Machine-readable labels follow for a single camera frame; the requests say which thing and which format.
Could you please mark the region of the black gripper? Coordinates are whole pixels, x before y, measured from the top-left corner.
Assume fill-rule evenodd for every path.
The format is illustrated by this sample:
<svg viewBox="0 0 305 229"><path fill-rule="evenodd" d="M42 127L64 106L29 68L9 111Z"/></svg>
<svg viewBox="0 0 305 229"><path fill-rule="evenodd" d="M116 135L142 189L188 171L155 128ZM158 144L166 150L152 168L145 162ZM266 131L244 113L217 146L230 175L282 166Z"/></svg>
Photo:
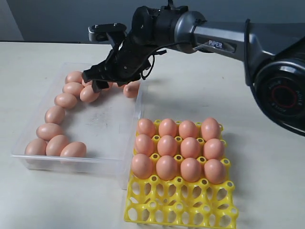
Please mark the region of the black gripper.
<svg viewBox="0 0 305 229"><path fill-rule="evenodd" d="M159 49L152 31L130 31L120 45L112 47L106 60L84 70L85 83L92 81L94 93L107 88L107 82L129 83L145 77L145 70L151 71Z"/></svg>

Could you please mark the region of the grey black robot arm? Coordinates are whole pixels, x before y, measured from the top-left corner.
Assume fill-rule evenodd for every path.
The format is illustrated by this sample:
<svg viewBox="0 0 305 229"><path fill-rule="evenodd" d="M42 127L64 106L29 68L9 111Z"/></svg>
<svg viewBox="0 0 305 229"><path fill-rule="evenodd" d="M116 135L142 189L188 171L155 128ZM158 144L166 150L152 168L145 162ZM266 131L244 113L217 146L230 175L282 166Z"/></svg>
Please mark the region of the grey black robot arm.
<svg viewBox="0 0 305 229"><path fill-rule="evenodd" d="M85 70L95 92L145 79L166 49L216 53L244 64L245 83L260 110L280 127L305 134L305 25L303 23L213 22L172 1L160 9L136 9L129 32L121 23L88 28L92 42L109 41L101 63Z"/></svg>

